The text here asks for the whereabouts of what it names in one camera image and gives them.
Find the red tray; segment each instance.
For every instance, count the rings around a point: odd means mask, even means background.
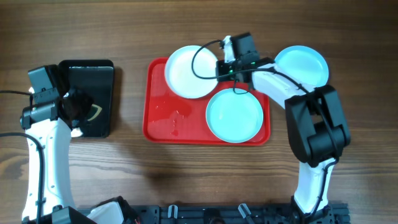
[[[264,122],[260,131],[250,140],[233,144],[218,139],[207,126],[205,111],[211,97],[233,82],[219,83],[208,95],[199,99],[185,99],[177,96],[167,86],[164,68],[167,58],[157,58],[148,68],[147,90],[144,106],[144,136],[153,142],[171,144],[212,144],[260,146],[271,135],[268,96],[252,91],[264,110]],[[237,83],[238,88],[247,89],[247,85]]]

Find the table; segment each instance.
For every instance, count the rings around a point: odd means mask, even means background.
[[[299,163],[276,103],[271,138],[261,147],[154,144],[141,131],[146,70],[154,58],[250,31],[262,56],[307,45],[326,58],[352,135],[328,197],[349,204],[352,223],[398,220],[397,1],[26,2],[0,5],[1,90],[27,91],[28,70],[64,59],[108,58],[117,67],[111,135],[70,144],[78,207],[118,195],[131,205],[289,202]],[[0,99],[0,133],[22,131],[27,97]],[[2,138],[0,146],[0,223],[19,223],[27,143]]]

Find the wooden table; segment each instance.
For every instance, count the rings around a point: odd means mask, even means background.
[[[52,2],[0,6],[1,90],[27,91],[28,70],[64,59],[108,58],[119,68],[111,135],[70,145],[78,207],[118,195],[131,205],[289,202],[299,163],[275,103],[272,136],[261,147],[153,144],[141,131],[146,71],[154,58],[250,31],[262,56],[307,45],[326,58],[352,134],[328,197],[349,204],[352,223],[398,220],[397,1],[46,1]],[[27,97],[0,99],[0,133],[22,131]],[[19,223],[27,143],[2,138],[0,146],[0,222]]]

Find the light blue plate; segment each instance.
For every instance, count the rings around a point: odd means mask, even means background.
[[[236,93],[246,92],[235,89]],[[215,94],[206,109],[206,122],[219,139],[241,143],[253,138],[262,126],[260,102],[251,93],[237,95],[232,88]]]
[[[301,82],[321,87],[329,79],[329,68],[325,59],[316,50],[306,46],[291,46],[275,58],[276,64],[285,73]]]

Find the plate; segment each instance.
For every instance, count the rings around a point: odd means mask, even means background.
[[[165,67],[167,86],[178,96],[194,99],[209,94],[217,86],[217,79],[204,80],[194,76],[192,58],[200,46],[186,46],[176,50]],[[216,76],[216,56],[208,49],[202,49],[195,57],[193,67],[201,77]]]
[[[236,93],[246,90],[235,89]],[[241,143],[253,138],[263,122],[260,102],[251,93],[235,94],[232,88],[215,94],[206,108],[206,122],[219,139]]]
[[[320,53],[310,47],[288,47],[276,56],[275,62],[286,74],[301,82],[316,87],[324,86],[328,82],[328,64]]]

